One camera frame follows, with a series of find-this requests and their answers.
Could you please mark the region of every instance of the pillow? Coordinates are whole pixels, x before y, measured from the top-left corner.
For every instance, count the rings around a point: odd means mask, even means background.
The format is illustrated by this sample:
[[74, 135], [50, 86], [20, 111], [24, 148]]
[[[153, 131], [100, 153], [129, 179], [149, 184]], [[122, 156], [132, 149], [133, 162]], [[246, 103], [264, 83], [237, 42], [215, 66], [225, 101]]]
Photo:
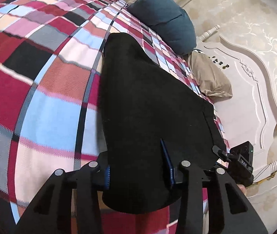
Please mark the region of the pillow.
[[173, 0], [137, 0], [127, 10], [155, 31], [178, 55], [191, 53], [196, 47], [194, 26]]
[[230, 81], [206, 54], [193, 51], [188, 65], [202, 93], [215, 97], [233, 96]]

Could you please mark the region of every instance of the beige wallpaper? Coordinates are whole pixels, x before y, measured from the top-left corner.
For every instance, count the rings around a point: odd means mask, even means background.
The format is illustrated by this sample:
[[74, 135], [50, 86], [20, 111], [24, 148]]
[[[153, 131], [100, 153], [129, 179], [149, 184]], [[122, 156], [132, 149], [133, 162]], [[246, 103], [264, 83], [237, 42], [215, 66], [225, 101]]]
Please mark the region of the beige wallpaper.
[[[221, 29], [207, 41], [219, 41], [219, 34], [232, 43], [256, 50], [274, 75], [277, 89], [277, 0], [192, 0], [184, 9], [192, 19], [196, 35], [216, 24]], [[277, 127], [267, 162], [277, 159]], [[248, 188], [249, 200], [269, 233], [277, 228], [277, 176]]]

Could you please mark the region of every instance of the dark teal pillow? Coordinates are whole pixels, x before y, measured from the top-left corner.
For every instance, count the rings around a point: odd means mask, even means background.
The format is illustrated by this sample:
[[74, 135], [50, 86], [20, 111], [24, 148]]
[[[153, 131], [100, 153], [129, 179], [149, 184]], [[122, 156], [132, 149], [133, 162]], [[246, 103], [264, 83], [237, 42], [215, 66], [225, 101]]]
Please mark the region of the dark teal pillow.
[[194, 25], [173, 0], [137, 0], [127, 10], [155, 31], [176, 54], [189, 54], [196, 47]]

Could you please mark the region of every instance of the round metal bolt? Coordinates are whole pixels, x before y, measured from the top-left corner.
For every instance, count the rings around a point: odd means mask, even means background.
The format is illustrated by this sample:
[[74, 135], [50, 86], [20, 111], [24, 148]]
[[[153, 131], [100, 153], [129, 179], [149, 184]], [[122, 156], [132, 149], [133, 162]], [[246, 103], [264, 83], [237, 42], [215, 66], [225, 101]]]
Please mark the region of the round metal bolt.
[[56, 176], [60, 176], [64, 173], [64, 171], [62, 169], [57, 169], [54, 173]]
[[91, 161], [91, 162], [89, 162], [89, 167], [96, 167], [97, 165], [98, 165], [98, 163], [96, 162], [96, 161]]
[[225, 173], [225, 170], [224, 170], [223, 168], [217, 168], [217, 169], [216, 169], [216, 172], [217, 172], [218, 174], [224, 174], [224, 173]]
[[190, 166], [190, 162], [187, 161], [187, 160], [182, 161], [181, 164], [182, 164], [182, 166], [184, 166], [184, 167], [189, 167], [189, 166]]

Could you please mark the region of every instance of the beige pillow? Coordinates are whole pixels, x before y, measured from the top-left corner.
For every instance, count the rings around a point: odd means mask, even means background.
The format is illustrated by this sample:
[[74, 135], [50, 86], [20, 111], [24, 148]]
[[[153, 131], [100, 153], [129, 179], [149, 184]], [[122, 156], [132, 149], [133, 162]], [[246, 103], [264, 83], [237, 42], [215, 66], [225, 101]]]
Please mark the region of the beige pillow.
[[193, 51], [188, 65], [202, 93], [215, 97], [233, 96], [230, 81], [206, 54]]

